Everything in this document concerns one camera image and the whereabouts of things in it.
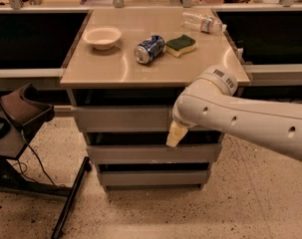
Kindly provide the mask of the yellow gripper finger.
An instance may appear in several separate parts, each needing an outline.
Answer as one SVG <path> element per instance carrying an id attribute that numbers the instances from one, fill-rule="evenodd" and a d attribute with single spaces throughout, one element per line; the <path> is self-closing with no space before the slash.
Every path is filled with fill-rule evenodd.
<path id="1" fill-rule="evenodd" d="M 169 132 L 166 139 L 166 145 L 170 147 L 176 147 L 179 142 L 185 137 L 188 132 L 188 128 L 179 125 L 173 121 L 170 125 Z"/>

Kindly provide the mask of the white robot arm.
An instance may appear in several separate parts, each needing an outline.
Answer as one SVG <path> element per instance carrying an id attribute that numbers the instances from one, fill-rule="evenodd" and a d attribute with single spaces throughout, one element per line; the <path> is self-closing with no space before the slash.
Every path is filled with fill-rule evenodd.
<path id="1" fill-rule="evenodd" d="M 207 68 L 176 99 L 166 144 L 195 126 L 218 130 L 302 161 L 302 104 L 236 98 L 235 75 Z"/>

